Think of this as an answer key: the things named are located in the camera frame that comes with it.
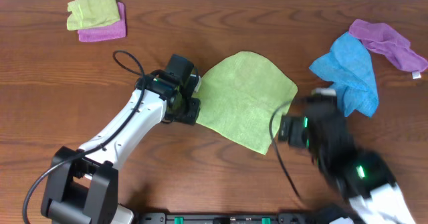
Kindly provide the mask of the light green cloth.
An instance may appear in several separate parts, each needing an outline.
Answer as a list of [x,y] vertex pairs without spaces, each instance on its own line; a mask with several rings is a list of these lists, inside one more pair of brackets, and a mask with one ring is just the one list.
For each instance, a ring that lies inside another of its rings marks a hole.
[[262,55],[241,51],[201,78],[197,124],[259,154],[271,144],[269,123],[275,109],[293,100],[297,85]]

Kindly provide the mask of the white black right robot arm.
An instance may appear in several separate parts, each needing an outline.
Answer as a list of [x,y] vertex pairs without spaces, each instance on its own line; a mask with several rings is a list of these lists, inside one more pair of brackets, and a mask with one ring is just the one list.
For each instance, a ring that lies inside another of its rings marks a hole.
[[282,114],[272,140],[306,149],[326,182],[364,223],[414,223],[394,174],[378,153],[357,146],[336,97],[301,101],[302,115]]

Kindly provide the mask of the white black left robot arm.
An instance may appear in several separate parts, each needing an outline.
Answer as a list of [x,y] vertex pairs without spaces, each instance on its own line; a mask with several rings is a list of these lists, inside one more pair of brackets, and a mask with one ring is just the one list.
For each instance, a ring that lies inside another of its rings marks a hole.
[[118,202],[118,173],[144,136],[161,122],[194,125],[201,77],[192,62],[172,55],[166,68],[138,79],[125,107],[77,150],[61,147],[44,174],[41,214],[52,223],[132,223]]

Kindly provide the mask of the blue crumpled cloth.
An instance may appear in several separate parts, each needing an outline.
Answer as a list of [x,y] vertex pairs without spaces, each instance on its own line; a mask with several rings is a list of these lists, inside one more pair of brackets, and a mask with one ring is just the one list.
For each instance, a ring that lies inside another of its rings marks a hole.
[[345,116],[356,110],[370,118],[377,111],[379,96],[371,56],[348,32],[335,40],[330,51],[309,69],[320,79],[332,82],[338,108]]

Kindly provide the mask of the folded pink cloth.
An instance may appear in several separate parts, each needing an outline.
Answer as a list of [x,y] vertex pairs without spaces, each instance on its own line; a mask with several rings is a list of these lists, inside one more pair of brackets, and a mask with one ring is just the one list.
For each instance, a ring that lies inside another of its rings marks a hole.
[[98,42],[126,37],[126,12],[125,5],[118,2],[120,20],[105,27],[94,27],[78,30],[80,42]]

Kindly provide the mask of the purple crumpled cloth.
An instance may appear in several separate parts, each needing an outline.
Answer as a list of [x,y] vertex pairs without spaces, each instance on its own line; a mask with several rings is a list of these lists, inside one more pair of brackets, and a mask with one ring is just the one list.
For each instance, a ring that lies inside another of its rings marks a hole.
[[427,60],[411,49],[411,42],[386,23],[356,19],[348,33],[368,50],[384,55],[398,70],[411,72],[414,80],[421,79],[427,69]]

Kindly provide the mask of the folded green cloth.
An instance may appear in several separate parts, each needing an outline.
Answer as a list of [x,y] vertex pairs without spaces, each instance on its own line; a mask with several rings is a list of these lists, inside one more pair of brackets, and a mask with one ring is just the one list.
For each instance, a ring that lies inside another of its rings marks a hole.
[[105,27],[120,21],[116,0],[74,0],[68,3],[69,31]]

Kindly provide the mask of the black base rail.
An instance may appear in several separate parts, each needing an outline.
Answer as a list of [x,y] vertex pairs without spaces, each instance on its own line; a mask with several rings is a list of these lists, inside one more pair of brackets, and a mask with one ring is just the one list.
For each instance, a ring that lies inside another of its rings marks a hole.
[[145,213],[138,224],[317,224],[305,213],[280,214],[166,214]]

